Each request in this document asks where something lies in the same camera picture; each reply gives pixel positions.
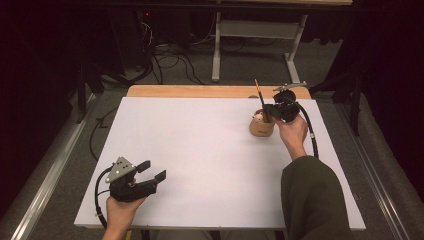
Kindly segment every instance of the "person's left hand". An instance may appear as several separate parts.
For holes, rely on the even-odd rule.
[[[138,207],[146,198],[134,202],[119,202],[113,197],[106,200],[107,229],[103,239],[122,239],[131,226]]]

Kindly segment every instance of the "black cable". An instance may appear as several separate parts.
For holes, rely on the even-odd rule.
[[[97,217],[99,218],[99,220],[100,220],[100,222],[102,223],[102,225],[103,225],[103,227],[106,229],[107,228],[107,221],[106,221],[106,218],[103,216],[103,213],[102,213],[102,208],[100,207],[100,205],[99,205],[99,193],[98,193],[98,191],[99,191],[99,183],[100,183],[100,180],[102,179],[102,177],[106,174],[106,173],[108,173],[108,172],[110,172],[110,170],[112,170],[112,167],[113,167],[113,165],[111,166],[111,167],[109,167],[109,168],[106,168],[100,175],[99,175],[99,177],[97,178],[97,181],[96,181],[96,187],[95,187],[95,189],[94,189],[94,205],[96,206],[96,215],[97,215]]]
[[[159,85],[163,85],[163,74],[162,74],[161,66],[159,65],[159,61],[155,55],[153,55],[153,59],[155,59],[156,65],[158,66],[158,69],[159,69],[160,81],[158,80],[158,77],[156,76],[156,73],[154,70],[153,70],[153,74],[155,75],[156,81],[159,83]]]
[[[227,42],[228,42],[228,40],[230,40],[230,39],[239,39],[239,38],[232,38],[232,37],[226,37],[226,38],[224,38]],[[220,50],[221,51],[224,51],[224,52],[228,52],[228,53],[236,53],[236,52],[238,52],[238,51],[240,51],[241,49],[243,49],[244,48],[244,46],[246,45],[246,39],[245,38],[242,38],[241,40],[241,46],[239,46],[237,49],[235,49],[235,50],[226,50],[222,45],[221,45],[221,47],[220,47]]]
[[[106,192],[110,192],[110,190],[104,190],[104,191],[101,191],[101,192],[99,192],[99,193],[97,194],[97,196],[100,196],[100,195],[102,195],[103,193],[106,193]]]
[[[156,49],[154,54],[155,55],[161,55],[161,54],[167,53],[167,52],[169,52],[171,50],[171,45],[170,44],[159,44],[159,45],[155,46],[155,48],[161,48],[161,47],[164,47],[164,46],[168,47],[168,49],[166,49],[166,50],[158,50],[158,49]]]
[[[204,41],[202,43],[196,43],[191,45],[193,48],[196,49],[200,49],[200,50],[209,50],[209,49],[213,49],[215,46],[214,42],[211,42],[212,40],[214,40],[214,38],[208,39],[207,41]]]
[[[133,79],[127,79],[126,77],[124,77],[122,75],[108,71],[108,72],[106,72],[105,75],[111,77],[112,79],[114,79],[116,81],[109,81],[109,80],[106,80],[104,78],[102,78],[102,81],[104,83],[108,83],[108,84],[111,84],[111,85],[124,84],[124,85],[127,85],[128,87],[130,87],[130,86],[134,85],[135,82],[147,77],[152,72],[152,69],[153,69],[153,64],[150,61],[150,62],[147,63],[147,66],[146,66],[146,68],[144,68],[144,71],[140,75],[138,75],[137,77],[134,77]]]
[[[163,57],[163,58],[161,58],[161,59],[159,59],[158,60],[158,62],[160,62],[160,61],[162,61],[163,59],[165,59],[165,58],[167,58],[167,57],[173,57],[173,58],[176,58],[177,59],[177,61],[172,65],[172,66],[169,66],[169,67],[162,67],[162,66],[160,66],[160,68],[171,68],[171,67],[174,67],[174,66],[176,66],[177,64],[178,64],[178,62],[180,62],[180,60],[181,60],[181,62],[185,65],[185,72],[186,72],[186,75],[187,75],[187,78],[191,81],[191,82],[193,82],[193,83],[196,83],[196,84],[200,84],[200,85],[207,85],[206,83],[204,83],[204,82],[202,82],[197,76],[196,76],[196,74],[195,74],[195,72],[194,72],[194,66],[193,66],[193,64],[191,63],[191,61],[190,61],[190,59],[186,56],[186,55],[184,55],[184,54],[182,54],[182,53],[180,53],[180,54],[177,54],[177,53],[174,53],[174,52],[172,52],[172,51],[170,51],[170,50],[167,50],[166,52],[163,52],[161,55],[164,55],[165,54],[165,56]],[[191,67],[191,74],[193,75],[193,77],[196,79],[196,81],[195,80],[193,80],[191,77],[190,77],[190,75],[189,75],[189,66]]]
[[[309,136],[311,137],[312,147],[313,147],[313,150],[314,150],[314,157],[319,158],[317,140],[315,138],[315,133],[314,133],[314,130],[312,129],[312,123],[311,123],[311,120],[309,119],[308,113],[302,107],[302,105],[300,105],[298,102],[293,101],[292,99],[286,98],[286,97],[284,97],[284,99],[291,102],[291,103],[296,104],[296,106],[300,109],[300,111],[302,111],[303,116],[305,116],[305,120],[306,120],[306,123],[308,124],[308,128],[309,128]]]
[[[255,38],[247,38],[246,42],[249,43],[249,44],[258,45],[258,46],[271,46],[271,45],[275,45],[275,44],[283,41],[283,39],[281,39],[281,38],[274,38],[269,43],[259,43],[259,42],[251,41],[250,39],[255,39]]]
[[[216,22],[216,17],[217,17],[217,14],[216,13],[214,13],[213,14],[213,18],[212,18],[212,23],[211,23],[211,27],[209,28],[209,32],[208,32],[208,34],[206,35],[206,37],[204,37],[204,38],[202,38],[200,41],[198,41],[198,42],[192,42],[192,43],[190,43],[190,45],[191,46],[196,46],[196,45],[198,45],[198,44],[202,44],[202,43],[205,43],[205,42],[209,42],[209,41],[211,41],[211,40],[213,40],[213,39],[215,39],[215,37],[210,37],[211,36],[211,34],[212,34],[212,31],[213,31],[213,29],[214,29],[214,27],[216,26],[216,24],[215,24],[215,22]]]
[[[101,118],[97,118],[96,120],[97,120],[97,124],[96,124],[96,126],[94,126],[94,128],[93,128],[93,131],[91,132],[91,135],[90,135],[90,141],[89,141],[89,147],[90,147],[90,153],[91,153],[91,156],[93,156],[93,158],[96,160],[96,161],[99,161],[99,158],[96,156],[96,154],[94,153],[94,150],[93,150],[93,136],[94,136],[94,133],[96,132],[96,129],[99,127],[99,125],[101,125],[101,127],[100,128],[106,128],[107,126],[103,126],[103,122],[104,122],[104,120],[105,120],[105,118],[107,117],[107,116],[109,116],[109,114],[111,114],[113,111],[115,111],[115,110],[117,110],[118,109],[118,107],[115,107],[115,108],[113,108],[112,110],[110,110],[108,113],[106,113],[103,117],[101,117]]]

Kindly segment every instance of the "metal stand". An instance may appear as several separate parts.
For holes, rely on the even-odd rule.
[[[292,83],[300,83],[299,75],[297,74],[293,59],[299,46],[300,38],[302,37],[307,18],[308,15],[302,15],[299,23],[236,20],[221,21],[221,13],[217,12],[215,24],[215,50],[212,63],[212,82],[219,82],[219,75],[221,70],[221,36],[233,36],[293,40],[293,47],[291,52],[284,53],[284,56]]]

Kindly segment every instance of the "hand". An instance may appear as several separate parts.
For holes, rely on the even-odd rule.
[[[113,197],[106,200],[107,229],[103,236],[106,239],[122,239],[131,226],[138,207],[146,198],[134,202],[119,202]]]
[[[285,123],[281,119],[274,118],[275,124],[280,128],[280,137],[286,145],[292,160],[305,156],[303,142],[308,133],[308,125],[300,114],[290,123]]]

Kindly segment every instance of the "metal rail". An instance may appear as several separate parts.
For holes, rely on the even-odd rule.
[[[95,103],[98,102],[95,100],[96,99],[94,94],[91,94],[90,98],[88,99],[89,108],[87,114],[93,110]],[[16,228],[15,233],[12,236],[12,240],[27,239],[30,236],[33,228],[37,224],[41,214],[47,206],[47,203],[49,202],[57,183],[59,182],[60,176],[62,175],[72,150],[77,143],[82,130],[84,129],[86,121],[87,118],[84,118],[81,123],[75,125],[75,127],[72,129],[72,135],[67,141],[66,146],[63,146],[63,151],[56,157],[52,167],[50,168],[50,171],[47,173],[47,176],[45,177],[43,183],[38,189],[37,194],[32,200],[31,205]]]
[[[355,144],[356,149],[358,150],[361,159],[361,165],[365,170],[366,177],[370,183],[371,189],[374,192],[377,202],[380,205],[381,211],[384,214],[384,217],[386,218],[386,221],[393,233],[393,236],[397,240],[409,240],[409,235],[406,232],[406,229],[403,226],[401,219],[399,218],[395,205],[393,204],[392,199],[390,198],[383,183],[381,182],[360,137],[356,136],[355,133],[352,131],[352,128],[350,127],[349,117],[346,109],[344,108],[343,104],[335,104],[335,106],[337,112],[343,119],[343,123],[346,126],[346,129],[348,129],[349,131],[349,134]]]

